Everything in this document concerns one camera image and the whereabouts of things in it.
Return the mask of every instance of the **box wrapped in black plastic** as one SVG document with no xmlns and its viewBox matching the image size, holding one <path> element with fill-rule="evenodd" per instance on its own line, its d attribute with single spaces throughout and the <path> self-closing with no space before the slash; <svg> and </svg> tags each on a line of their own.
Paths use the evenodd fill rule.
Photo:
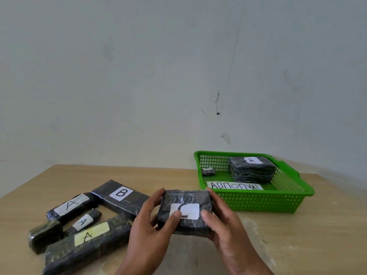
<svg viewBox="0 0 367 275">
<path fill-rule="evenodd" d="M 96 209 L 91 209 L 83 217 L 81 217 L 78 221 L 76 221 L 70 228 L 64 231 L 64 237 L 76 234 L 81 230 L 85 230 L 93 226 L 95 223 L 99 221 L 101 216 L 102 212 Z"/>
<path fill-rule="evenodd" d="M 129 241 L 131 225 L 124 214 L 49 245 L 43 275 L 70 274 Z"/>
<path fill-rule="evenodd" d="M 238 183 L 270 183 L 276 166 L 264 156 L 230 157 L 228 170 Z"/>
<path fill-rule="evenodd" d="M 82 193 L 49 210 L 46 216 L 48 220 L 56 219 L 65 225 L 80 214 L 96 207 L 98 207 L 98 202 L 94 195 L 91 193 Z"/>
<path fill-rule="evenodd" d="M 46 247 L 62 239 L 62 224 L 57 220 L 47 221 L 28 232 L 28 245 L 36 253 L 46 251 Z"/>
<path fill-rule="evenodd" d="M 215 176 L 215 170 L 212 167 L 210 167 L 210 168 L 202 168 L 201 169 L 201 175 L 203 177 Z"/>
<path fill-rule="evenodd" d="M 162 228 L 171 214 L 180 210 L 181 221 L 174 233 L 207 237 L 211 230 L 200 215 L 203 209 L 212 212 L 209 191 L 166 190 L 158 211 L 158 227 Z"/>
<path fill-rule="evenodd" d="M 133 221 L 138 215 L 143 203 L 149 196 L 135 191 L 114 180 L 109 180 L 91 191 L 100 204 L 116 212 L 125 213 L 128 220 Z"/>
</svg>

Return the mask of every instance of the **yellow label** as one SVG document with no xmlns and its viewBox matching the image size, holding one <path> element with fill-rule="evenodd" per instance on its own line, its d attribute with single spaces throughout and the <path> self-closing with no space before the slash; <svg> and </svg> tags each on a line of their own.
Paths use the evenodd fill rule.
<svg viewBox="0 0 367 275">
<path fill-rule="evenodd" d="M 110 227 L 107 222 L 101 223 L 97 226 L 94 226 L 90 229 L 82 231 L 74 236 L 75 246 L 78 246 L 88 240 L 91 240 L 105 232 L 108 232 Z"/>
</svg>

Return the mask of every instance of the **cylindrical wrapped package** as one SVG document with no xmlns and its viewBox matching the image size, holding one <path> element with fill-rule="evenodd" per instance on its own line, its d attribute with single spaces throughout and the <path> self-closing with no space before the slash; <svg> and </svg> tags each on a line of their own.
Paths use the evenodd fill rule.
<svg viewBox="0 0 367 275">
<path fill-rule="evenodd" d="M 228 170 L 238 183 L 270 183 L 276 166 L 264 156 L 230 157 Z"/>
<path fill-rule="evenodd" d="M 91 193 L 82 193 L 62 205 L 49 210 L 46 216 L 48 220 L 56 219 L 65 225 L 80 214 L 96 207 L 98 207 L 98 202 L 94 195 Z"/>
<path fill-rule="evenodd" d="M 181 221 L 174 233 L 207 237 L 211 230 L 200 215 L 203 209 L 212 212 L 209 191 L 166 190 L 158 211 L 158 227 L 162 228 L 172 213 L 180 210 Z"/>
<path fill-rule="evenodd" d="M 201 169 L 201 175 L 203 177 L 215 176 L 215 170 L 212 167 L 202 168 Z"/>
<path fill-rule="evenodd" d="M 70 274 L 129 241 L 131 225 L 124 214 L 49 245 L 43 275 Z"/>
<path fill-rule="evenodd" d="M 70 228 L 64 231 L 64 237 L 76 234 L 81 230 L 85 230 L 99 221 L 102 213 L 96 209 L 91 209 L 78 221 L 76 221 Z"/>
<path fill-rule="evenodd" d="M 133 221 L 143 203 L 149 196 L 130 189 L 114 180 L 109 180 L 91 191 L 98 197 L 99 203 L 116 212 L 124 213 L 128 220 Z"/>
<path fill-rule="evenodd" d="M 62 224 L 57 220 L 48 221 L 28 233 L 28 245 L 36 254 L 43 253 L 48 245 L 61 239 Z"/>
</svg>

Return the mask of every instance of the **green plastic basket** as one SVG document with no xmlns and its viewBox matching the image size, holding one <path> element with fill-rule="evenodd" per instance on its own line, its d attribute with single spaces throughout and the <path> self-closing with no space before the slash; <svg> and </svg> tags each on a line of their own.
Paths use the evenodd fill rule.
<svg viewBox="0 0 367 275">
<path fill-rule="evenodd" d="M 207 181 L 234 181 L 228 172 L 229 157 L 264 156 L 277 166 L 271 183 L 261 184 L 264 190 L 214 189 L 232 210 L 294 213 L 306 196 L 315 194 L 315 190 L 300 178 L 295 169 L 268 154 L 197 151 L 194 156 L 202 189 L 207 187 Z M 209 167 L 215 169 L 215 176 L 203 177 L 201 168 Z"/>
</svg>

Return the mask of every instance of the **person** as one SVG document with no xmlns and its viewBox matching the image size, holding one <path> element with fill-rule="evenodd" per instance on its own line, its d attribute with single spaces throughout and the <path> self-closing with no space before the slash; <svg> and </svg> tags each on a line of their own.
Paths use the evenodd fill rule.
<svg viewBox="0 0 367 275">
<path fill-rule="evenodd" d="M 209 239 L 224 265 L 232 275 L 273 274 L 259 257 L 241 223 L 225 201 L 207 188 L 213 199 L 214 214 L 202 210 L 204 222 L 212 229 Z M 162 229 L 154 229 L 156 217 L 151 212 L 160 204 L 164 188 L 157 190 L 142 206 L 130 233 L 127 253 L 115 275 L 150 275 L 159 267 L 167 252 L 170 237 L 181 220 L 181 212 L 174 212 Z"/>
</svg>

